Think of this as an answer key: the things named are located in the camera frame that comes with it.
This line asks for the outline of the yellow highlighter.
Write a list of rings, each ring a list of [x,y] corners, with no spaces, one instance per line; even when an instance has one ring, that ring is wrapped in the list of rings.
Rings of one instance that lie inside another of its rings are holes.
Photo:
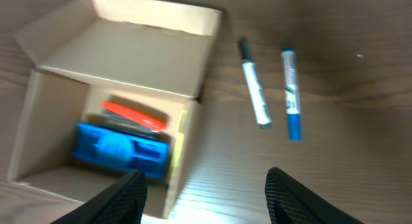
[[[187,110],[183,110],[180,114],[180,119],[179,119],[179,126],[178,126],[178,131],[174,137],[174,149],[173,149],[173,156],[171,158],[171,168],[170,168],[170,174],[169,174],[169,183],[172,184],[172,181],[174,177],[177,174],[177,170],[179,168],[180,164],[180,158],[182,155],[182,150],[183,150],[183,143],[185,139],[185,123],[186,123],[186,117],[187,117]]]

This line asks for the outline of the blue whiteboard marker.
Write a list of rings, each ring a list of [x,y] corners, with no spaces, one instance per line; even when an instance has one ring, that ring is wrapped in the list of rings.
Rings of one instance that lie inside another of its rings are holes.
[[[285,102],[288,123],[288,137],[291,141],[301,141],[301,105],[296,67],[295,51],[287,46],[281,52],[285,76]]]

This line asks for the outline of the open cardboard box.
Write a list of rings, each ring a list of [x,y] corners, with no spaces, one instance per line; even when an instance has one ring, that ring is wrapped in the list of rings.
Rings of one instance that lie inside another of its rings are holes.
[[[213,8],[161,0],[71,0],[28,24],[17,42],[35,63],[7,178],[87,201],[115,177],[74,166],[77,122],[101,124],[105,100],[167,121],[165,181],[148,188],[144,212],[168,218],[189,171],[197,96],[221,23]],[[169,183],[174,137],[187,110],[179,168]]]

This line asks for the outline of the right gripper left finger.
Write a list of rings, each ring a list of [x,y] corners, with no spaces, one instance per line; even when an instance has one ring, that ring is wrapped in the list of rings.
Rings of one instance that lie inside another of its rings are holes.
[[[131,171],[51,224],[140,224],[147,199],[143,171]]]

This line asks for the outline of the black whiteboard marker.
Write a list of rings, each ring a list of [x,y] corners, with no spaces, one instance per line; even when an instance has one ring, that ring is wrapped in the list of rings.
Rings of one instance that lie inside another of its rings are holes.
[[[256,74],[256,64],[252,60],[252,54],[247,38],[240,38],[238,46],[242,59],[242,69],[247,82],[252,107],[254,108],[256,122],[260,128],[269,129],[272,124],[272,119],[267,109],[267,102],[265,100],[263,88],[261,87]]]

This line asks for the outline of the red stapler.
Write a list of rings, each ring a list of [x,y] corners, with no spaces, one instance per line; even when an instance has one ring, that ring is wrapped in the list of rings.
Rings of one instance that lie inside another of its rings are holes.
[[[101,107],[106,124],[111,126],[149,134],[159,133],[167,128],[164,121],[131,107],[111,101],[104,101]]]

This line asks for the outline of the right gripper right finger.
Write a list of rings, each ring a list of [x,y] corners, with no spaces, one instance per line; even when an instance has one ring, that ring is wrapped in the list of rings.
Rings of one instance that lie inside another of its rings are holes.
[[[271,224],[362,224],[278,167],[268,170],[265,197]]]

